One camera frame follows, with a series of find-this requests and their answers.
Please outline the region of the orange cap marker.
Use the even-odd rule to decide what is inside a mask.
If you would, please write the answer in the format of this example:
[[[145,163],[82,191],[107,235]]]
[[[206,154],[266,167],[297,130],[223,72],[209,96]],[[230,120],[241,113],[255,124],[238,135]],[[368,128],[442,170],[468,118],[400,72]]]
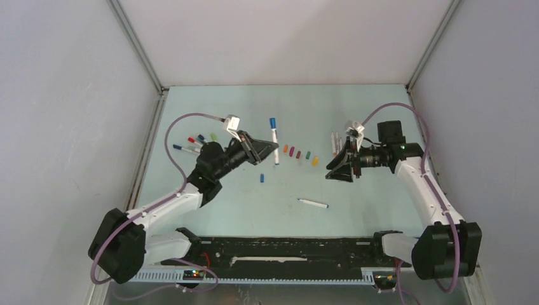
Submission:
[[[336,156],[338,153],[338,145],[336,142],[337,138],[334,132],[331,132],[331,146],[332,146],[332,154],[333,156]]]

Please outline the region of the magenta cap marker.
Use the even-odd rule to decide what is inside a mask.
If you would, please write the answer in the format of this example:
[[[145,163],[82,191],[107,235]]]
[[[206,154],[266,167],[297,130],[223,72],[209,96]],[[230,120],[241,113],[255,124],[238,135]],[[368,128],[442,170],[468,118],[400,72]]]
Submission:
[[[340,141],[341,141],[341,138],[338,134],[338,132],[334,132],[334,137],[335,137],[335,146],[336,146],[336,154],[338,154],[341,150],[341,144],[340,144]]]

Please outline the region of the blue cap thick marker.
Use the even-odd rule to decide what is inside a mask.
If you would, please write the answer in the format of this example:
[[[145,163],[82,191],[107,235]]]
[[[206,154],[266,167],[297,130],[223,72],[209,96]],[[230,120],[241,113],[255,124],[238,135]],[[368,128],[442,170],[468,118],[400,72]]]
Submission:
[[[276,144],[276,148],[273,151],[274,164],[279,165],[280,164],[280,158],[279,158],[279,152],[278,152],[278,136],[277,136],[277,132],[276,132],[276,119],[275,118],[270,118],[269,123],[270,123],[270,129],[271,129],[271,138],[272,138],[273,143]]]

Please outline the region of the blue cap thin marker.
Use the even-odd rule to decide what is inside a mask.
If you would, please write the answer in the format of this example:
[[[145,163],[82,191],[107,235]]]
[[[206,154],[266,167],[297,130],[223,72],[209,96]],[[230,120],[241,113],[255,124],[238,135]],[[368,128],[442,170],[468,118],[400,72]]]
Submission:
[[[311,205],[311,206],[314,206],[314,207],[319,207],[319,208],[328,208],[328,204],[325,204],[325,203],[320,203],[320,202],[317,202],[317,201],[312,201],[312,200],[307,200],[307,199],[304,199],[304,198],[298,198],[297,199],[299,202],[301,203],[304,203],[306,205]]]

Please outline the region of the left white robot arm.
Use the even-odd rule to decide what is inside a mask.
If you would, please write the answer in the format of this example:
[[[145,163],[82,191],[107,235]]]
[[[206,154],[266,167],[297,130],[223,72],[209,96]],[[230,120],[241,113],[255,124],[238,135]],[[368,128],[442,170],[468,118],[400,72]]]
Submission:
[[[194,235],[175,223],[181,215],[212,201],[222,189],[220,179],[245,162],[258,165],[278,149],[278,144],[252,138],[239,130],[227,148],[207,142],[196,164],[179,190],[148,207],[127,212],[108,211],[90,244],[88,256],[116,283],[126,283],[142,268],[179,258],[185,264],[198,262],[201,248]]]

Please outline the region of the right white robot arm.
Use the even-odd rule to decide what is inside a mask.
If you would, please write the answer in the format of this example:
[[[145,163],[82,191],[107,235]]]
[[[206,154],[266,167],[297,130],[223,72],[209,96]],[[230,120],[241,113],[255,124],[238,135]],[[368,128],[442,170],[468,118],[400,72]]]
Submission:
[[[482,240],[478,223],[467,222],[450,204],[433,177],[425,151],[406,140],[400,121],[381,122],[377,128],[378,144],[364,147],[364,126],[349,121],[346,142],[326,166],[325,177],[353,182],[365,168],[388,168],[404,185],[423,232],[418,238],[400,231],[374,233],[371,260],[379,266],[394,258],[404,261],[422,280],[472,276]]]

